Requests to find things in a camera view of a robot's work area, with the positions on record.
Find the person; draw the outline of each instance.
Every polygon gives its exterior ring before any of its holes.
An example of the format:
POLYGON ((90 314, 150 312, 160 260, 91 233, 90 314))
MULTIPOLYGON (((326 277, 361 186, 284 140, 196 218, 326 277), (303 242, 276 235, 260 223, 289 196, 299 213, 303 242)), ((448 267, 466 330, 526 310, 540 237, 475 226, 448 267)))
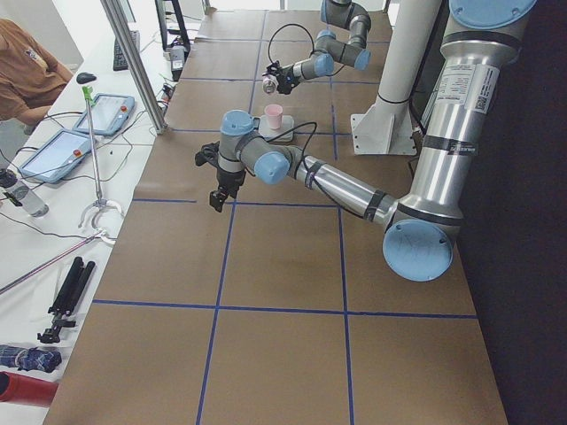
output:
POLYGON ((34 127, 72 77, 28 32, 0 19, 0 120, 34 127))

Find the red cylinder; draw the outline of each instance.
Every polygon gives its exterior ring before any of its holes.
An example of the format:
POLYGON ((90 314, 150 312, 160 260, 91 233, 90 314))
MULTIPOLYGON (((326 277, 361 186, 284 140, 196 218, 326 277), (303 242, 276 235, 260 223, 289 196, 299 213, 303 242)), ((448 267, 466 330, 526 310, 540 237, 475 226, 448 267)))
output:
POLYGON ((49 407, 58 384, 30 376, 0 373, 0 401, 18 405, 49 407))

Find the black band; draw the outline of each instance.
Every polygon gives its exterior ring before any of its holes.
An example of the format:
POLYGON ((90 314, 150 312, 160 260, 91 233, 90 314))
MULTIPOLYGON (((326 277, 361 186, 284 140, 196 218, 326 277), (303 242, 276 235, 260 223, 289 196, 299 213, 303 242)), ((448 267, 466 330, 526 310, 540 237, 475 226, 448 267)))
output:
POLYGON ((405 104, 409 100, 409 97, 408 97, 406 100, 402 100, 400 102, 393 102, 392 100, 384 99, 382 96, 380 96, 380 92, 378 92, 378 97, 380 97, 382 100, 384 100, 387 104, 405 104))
POLYGON ((311 184, 313 183, 313 180, 315 179, 315 175, 321 169, 321 167, 324 166, 325 164, 326 164, 325 162, 317 161, 306 170, 307 171, 306 174, 305 174, 305 187, 306 188, 312 189, 311 184))
POLYGON ((398 211, 409 215, 410 217, 414 217, 415 219, 425 220, 435 224, 442 224, 443 226, 460 227, 464 224, 464 219, 455 219, 453 217, 429 214, 428 212, 418 211, 400 203, 398 203, 398 211))
POLYGON ((376 215, 378 206, 385 196, 386 194, 382 190, 377 190, 376 192, 374 192, 372 199, 370 199, 369 206, 366 207, 366 211, 364 212, 364 220, 374 221, 374 216, 376 215))
POLYGON ((516 37, 503 33, 493 33, 491 31, 463 31, 461 33, 452 33, 443 38, 441 45, 467 41, 500 43, 516 50, 520 50, 520 47, 522 47, 522 42, 516 37))
POLYGON ((445 137, 436 137, 435 135, 426 135, 423 139, 423 147, 447 151, 447 155, 461 155, 465 157, 478 155, 478 143, 476 142, 463 142, 461 140, 446 139, 445 137))
POLYGON ((256 137, 263 138, 260 133, 256 130, 251 131, 250 133, 243 135, 242 138, 238 141, 237 147, 234 149, 235 156, 237 157, 238 161, 240 161, 240 156, 242 155, 242 151, 246 147, 246 145, 255 139, 256 137))

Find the cup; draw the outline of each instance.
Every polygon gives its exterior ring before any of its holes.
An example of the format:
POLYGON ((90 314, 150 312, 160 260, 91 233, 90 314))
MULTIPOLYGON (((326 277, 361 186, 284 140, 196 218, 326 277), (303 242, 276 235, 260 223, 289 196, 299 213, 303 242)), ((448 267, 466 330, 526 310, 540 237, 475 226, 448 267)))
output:
POLYGON ((272 130, 277 130, 282 126, 284 109, 280 104, 269 104, 264 108, 264 113, 268 119, 268 126, 272 130))
POLYGON ((49 407, 58 384, 10 372, 0 373, 0 402, 49 407))

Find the dark wall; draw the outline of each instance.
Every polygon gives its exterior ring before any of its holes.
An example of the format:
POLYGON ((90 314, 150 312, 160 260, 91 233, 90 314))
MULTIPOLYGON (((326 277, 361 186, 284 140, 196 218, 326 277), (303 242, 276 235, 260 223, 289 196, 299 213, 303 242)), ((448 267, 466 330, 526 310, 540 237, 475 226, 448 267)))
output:
POLYGON ((567 2, 501 71, 459 248, 510 425, 567 424, 567 2))

